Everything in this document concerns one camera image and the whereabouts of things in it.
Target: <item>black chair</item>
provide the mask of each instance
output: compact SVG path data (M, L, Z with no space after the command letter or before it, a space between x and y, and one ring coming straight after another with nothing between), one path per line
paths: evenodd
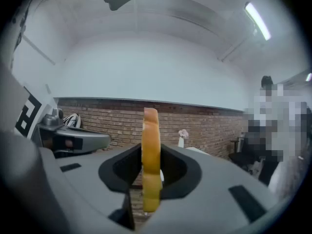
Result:
M253 165L255 161L260 161L260 158L255 155L253 145L248 144L247 137L240 141L243 142L241 152L229 154L229 158L241 169L245 170L246 172L250 172L248 166Z

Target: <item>brick wall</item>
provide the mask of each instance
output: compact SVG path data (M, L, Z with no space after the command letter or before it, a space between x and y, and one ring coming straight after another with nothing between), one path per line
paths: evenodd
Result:
M189 139L184 147L226 159L234 149L230 140L242 130L242 113L232 110L107 99L60 99L58 104L64 116L80 115L81 128L110 134L112 142L107 149L140 143L144 107L158 110L162 143L177 145L178 131L186 129Z

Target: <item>bread slice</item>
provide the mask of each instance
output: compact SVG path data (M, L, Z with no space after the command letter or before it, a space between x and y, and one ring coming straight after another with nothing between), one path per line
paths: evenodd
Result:
M142 163L143 210L154 212L159 206L159 194L162 188L158 112L154 108L144 108Z

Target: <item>ceiling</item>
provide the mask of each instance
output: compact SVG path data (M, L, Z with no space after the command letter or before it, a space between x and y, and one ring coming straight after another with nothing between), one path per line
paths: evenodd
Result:
M272 39L265 41L244 11L252 1ZM148 31L179 37L208 47L222 61L247 69L254 58L272 56L287 46L294 27L284 8L273 0L132 0L111 11L103 0L46 0L56 2L77 41L110 32Z

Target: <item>white wall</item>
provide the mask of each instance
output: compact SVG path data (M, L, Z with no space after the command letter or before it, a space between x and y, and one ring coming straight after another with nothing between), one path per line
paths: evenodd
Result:
M273 83L280 83L310 69L311 61L300 36L293 33L277 42L271 53L263 56L261 61L251 65L256 68L245 73L249 83L250 99L259 91L263 76L271 76Z
M46 89L75 44L54 0L33 0L24 37L14 52L12 74L21 85Z
M308 107L312 109L312 85L306 86L303 89L301 89L300 95L302 96L304 101L307 103Z
M72 50L53 86L58 98L121 98L243 110L242 72L205 47L168 35L118 33Z

